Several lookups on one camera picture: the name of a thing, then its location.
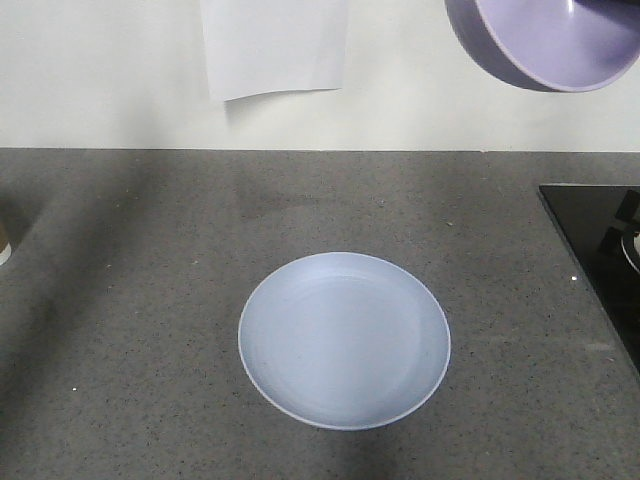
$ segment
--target bowl rim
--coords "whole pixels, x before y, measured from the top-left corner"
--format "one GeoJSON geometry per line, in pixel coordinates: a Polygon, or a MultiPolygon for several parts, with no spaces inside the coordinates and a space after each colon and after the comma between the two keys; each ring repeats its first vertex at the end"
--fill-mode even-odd
{"type": "Polygon", "coordinates": [[[240,315],[240,322],[238,323],[238,351],[240,353],[240,360],[242,361],[242,366],[244,367],[244,371],[247,374],[247,376],[249,377],[249,380],[251,380],[251,383],[253,384],[253,386],[260,392],[260,394],[269,402],[271,403],[271,405],[273,405],[274,407],[276,407],[278,410],[280,410],[281,412],[289,415],[292,418],[295,418],[296,420],[302,422],[302,423],[306,423],[307,425],[311,425],[313,427],[318,427],[318,428],[325,428],[325,429],[329,429],[329,430],[340,430],[340,431],[357,431],[357,430],[369,430],[372,428],[377,428],[377,427],[382,427],[385,425],[389,425],[391,423],[397,422],[398,420],[401,420],[402,418],[410,415],[411,413],[415,412],[416,410],[418,410],[422,405],[424,405],[426,403],[427,400],[429,400],[429,398],[431,398],[433,396],[433,394],[436,392],[436,390],[440,387],[440,384],[442,383],[447,370],[449,368],[449,364],[451,362],[451,330],[449,328],[449,323],[447,321],[447,317],[444,313],[444,310],[442,309],[442,306],[440,305],[440,303],[438,302],[438,300],[435,298],[435,296],[433,295],[433,293],[431,293],[431,291],[424,285],[424,283],[422,283],[418,278],[416,278],[414,275],[412,275],[411,273],[409,273],[408,271],[406,271],[405,269],[399,267],[398,265],[395,265],[394,263],[391,263],[387,260],[384,260],[382,258],[379,257],[374,257],[372,255],[366,255],[363,253],[356,253],[356,252],[343,252],[343,251],[338,251],[338,252],[324,252],[324,253],[316,253],[316,254],[312,254],[312,255],[307,255],[304,257],[300,257],[297,258],[291,262],[288,262],[284,265],[282,265],[281,267],[277,268],[276,270],[274,270],[273,272],[271,272],[269,275],[267,275],[267,277],[264,278],[264,280],[262,280],[258,286],[253,290],[253,292],[251,292],[251,295],[249,295],[249,298],[247,299],[244,308],[242,309],[242,314],[240,315]],[[413,281],[413,282],[417,282],[417,284],[424,290],[424,292],[427,294],[428,297],[431,298],[431,300],[433,300],[433,302],[435,303],[435,305],[438,307],[438,312],[440,313],[440,318],[443,321],[444,327],[445,327],[445,332],[446,332],[446,337],[447,337],[447,350],[446,350],[446,358],[445,358],[445,362],[444,365],[442,367],[442,371],[440,372],[440,374],[438,375],[438,378],[436,380],[436,382],[434,383],[433,387],[415,404],[413,404],[411,407],[403,410],[401,413],[394,415],[393,417],[378,421],[378,422],[374,422],[374,423],[367,423],[367,424],[362,424],[362,425],[338,425],[338,424],[331,424],[331,423],[323,423],[323,422],[317,422],[308,418],[303,417],[302,415],[299,415],[295,412],[290,411],[289,409],[283,407],[282,405],[279,405],[274,399],[272,399],[265,391],[264,389],[258,384],[258,382],[255,380],[255,378],[253,377],[253,375],[251,374],[251,370],[249,369],[246,359],[244,357],[244,352],[242,349],[242,327],[244,324],[244,319],[245,319],[245,314],[247,311],[247,307],[249,306],[249,304],[251,303],[251,300],[253,299],[254,295],[256,294],[256,292],[258,292],[260,290],[260,288],[270,279],[272,278],[274,275],[276,275],[278,272],[280,272],[281,270],[283,270],[284,268],[287,268],[293,264],[296,264],[298,262],[303,262],[306,260],[309,260],[311,258],[314,257],[320,257],[320,256],[338,256],[338,255],[348,255],[348,256],[359,256],[359,257],[365,257],[368,259],[372,259],[374,261],[377,262],[382,262],[388,266],[393,267],[396,270],[399,270],[400,272],[402,272],[403,274],[405,274],[406,276],[408,276],[408,278],[413,281]]]}
{"type": "Polygon", "coordinates": [[[580,86],[580,87],[564,85],[564,84],[557,83],[557,82],[552,82],[550,80],[544,79],[543,77],[541,77],[540,75],[537,75],[536,73],[533,73],[530,69],[525,67],[510,52],[509,48],[507,48],[507,46],[504,44],[504,42],[502,42],[502,40],[500,40],[500,37],[499,37],[498,33],[495,31],[495,29],[491,25],[491,22],[488,20],[486,14],[484,12],[484,8],[485,7],[483,7],[481,5],[482,0],[471,0],[471,1],[473,1],[473,3],[475,4],[475,6],[476,6],[476,8],[478,10],[478,14],[480,15],[480,19],[482,20],[482,23],[483,23],[484,27],[486,28],[487,32],[491,36],[491,39],[494,41],[496,46],[500,49],[502,54],[505,57],[507,57],[507,59],[518,70],[520,70],[522,73],[524,73],[525,75],[527,75],[531,79],[535,80],[536,82],[542,84],[543,86],[548,87],[548,88],[553,89],[553,90],[562,91],[562,92],[568,92],[568,93],[573,93],[573,92],[577,93],[577,92],[588,92],[588,91],[591,91],[591,90],[597,90],[599,88],[606,87],[607,85],[615,82],[620,77],[622,77],[622,75],[624,75],[636,63],[636,61],[640,57],[640,41],[639,41],[638,45],[636,47],[636,52],[635,52],[633,58],[631,58],[622,68],[618,69],[616,71],[616,73],[614,73],[612,76],[607,77],[606,79],[604,79],[604,80],[602,80],[600,82],[596,82],[596,83],[592,83],[592,84],[584,85],[584,86],[580,86]]]}

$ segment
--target plate rim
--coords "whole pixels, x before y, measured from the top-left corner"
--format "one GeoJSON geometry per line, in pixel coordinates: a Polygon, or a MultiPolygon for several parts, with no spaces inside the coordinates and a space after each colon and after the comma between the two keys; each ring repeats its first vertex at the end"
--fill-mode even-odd
{"type": "Polygon", "coordinates": [[[442,381],[444,380],[444,377],[449,369],[449,364],[451,363],[451,330],[449,328],[449,322],[447,321],[447,316],[442,308],[442,306],[440,305],[440,302],[438,302],[438,299],[433,295],[433,293],[431,293],[431,290],[429,290],[427,288],[427,286],[421,282],[417,277],[415,277],[413,274],[411,274],[410,272],[406,271],[405,269],[403,269],[402,267],[391,263],[383,258],[379,258],[379,257],[375,257],[373,255],[367,255],[364,253],[356,253],[356,252],[345,252],[345,251],[336,251],[336,252],[324,252],[324,253],[316,253],[316,254],[312,254],[312,255],[306,255],[304,257],[300,257],[297,258],[295,260],[292,260],[291,262],[288,262],[280,267],[278,267],[276,270],[274,270],[273,272],[271,272],[269,275],[267,275],[251,292],[251,295],[249,295],[249,298],[247,299],[247,301],[244,304],[244,307],[242,309],[242,313],[240,314],[240,321],[238,323],[238,352],[240,354],[240,360],[242,361],[242,366],[244,368],[245,373],[247,374],[247,376],[249,377],[249,380],[251,380],[251,383],[253,384],[253,386],[256,388],[256,390],[258,390],[258,392],[260,392],[260,394],[274,407],[276,407],[278,410],[280,410],[281,412],[285,413],[286,415],[295,418],[296,420],[305,423],[307,425],[311,425],[313,427],[318,427],[318,428],[324,428],[324,429],[329,429],[329,430],[339,430],[339,431],[358,431],[358,430],[369,430],[372,428],[377,428],[377,427],[382,427],[385,425],[389,425],[391,423],[397,422],[398,420],[401,420],[404,417],[407,417],[408,415],[412,414],[413,412],[415,412],[416,410],[418,410],[422,405],[424,405],[427,400],[429,400],[429,398],[431,398],[433,396],[433,394],[436,392],[436,390],[438,390],[438,388],[440,387],[440,384],[442,383],[442,381]],[[278,402],[276,402],[274,399],[272,399],[263,389],[262,387],[258,384],[258,382],[255,380],[255,378],[253,377],[253,375],[251,374],[251,370],[249,369],[245,356],[244,356],[244,352],[242,349],[242,327],[244,324],[244,319],[245,319],[245,314],[247,311],[247,307],[249,306],[249,304],[251,303],[252,299],[254,298],[254,296],[256,295],[256,292],[258,292],[260,290],[260,288],[263,286],[263,284],[265,284],[269,279],[271,279],[273,276],[275,276],[278,272],[280,272],[281,270],[283,270],[284,268],[287,268],[295,263],[298,262],[302,262],[305,260],[309,260],[311,258],[315,258],[315,257],[319,257],[319,256],[357,256],[357,257],[364,257],[364,258],[368,258],[370,260],[374,260],[376,262],[382,262],[384,264],[386,264],[387,266],[391,266],[392,268],[396,269],[396,270],[400,270],[404,275],[408,276],[412,281],[416,282],[418,285],[420,285],[420,287],[424,290],[424,292],[427,294],[428,297],[430,297],[433,302],[435,303],[435,305],[438,307],[438,311],[440,312],[440,318],[442,319],[442,322],[444,324],[444,328],[445,328],[445,332],[446,332],[446,337],[447,337],[447,350],[446,350],[446,358],[445,358],[445,362],[444,362],[444,366],[442,368],[442,371],[440,372],[434,386],[420,399],[420,401],[416,402],[414,405],[412,405],[411,407],[403,410],[401,413],[394,415],[393,417],[390,417],[388,419],[384,419],[378,422],[374,422],[374,423],[370,423],[370,424],[362,424],[362,425],[334,425],[334,424],[329,424],[329,423],[323,423],[323,422],[317,422],[308,418],[303,417],[302,415],[299,415],[295,412],[290,411],[289,409],[281,406],[278,404],[278,402]]]}

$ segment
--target glass cooktop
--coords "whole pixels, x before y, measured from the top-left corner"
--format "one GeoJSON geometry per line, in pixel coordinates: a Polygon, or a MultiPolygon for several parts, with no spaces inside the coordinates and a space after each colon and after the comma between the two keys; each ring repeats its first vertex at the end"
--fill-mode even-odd
{"type": "Polygon", "coordinates": [[[640,371],[640,186],[554,184],[540,191],[640,371]]]}

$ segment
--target bowl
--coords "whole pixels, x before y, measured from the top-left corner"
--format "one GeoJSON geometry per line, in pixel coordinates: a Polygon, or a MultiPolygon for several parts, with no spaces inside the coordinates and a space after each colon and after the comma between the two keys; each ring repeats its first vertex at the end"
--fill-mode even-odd
{"type": "Polygon", "coordinates": [[[584,92],[640,55],[640,4],[628,0],[445,0],[461,44],[512,85],[584,92]]]}
{"type": "Polygon", "coordinates": [[[335,430],[379,427],[418,409],[451,352],[445,315],[419,280],[349,252],[304,257],[269,275],[244,307],[238,345],[269,402],[335,430]]]}

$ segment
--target purple bowl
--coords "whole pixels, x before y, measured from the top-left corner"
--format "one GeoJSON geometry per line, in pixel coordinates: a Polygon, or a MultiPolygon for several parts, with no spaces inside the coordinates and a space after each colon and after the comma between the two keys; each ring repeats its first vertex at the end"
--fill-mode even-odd
{"type": "Polygon", "coordinates": [[[615,81],[640,55],[632,0],[445,0],[469,55],[512,85],[584,92],[615,81]]]}

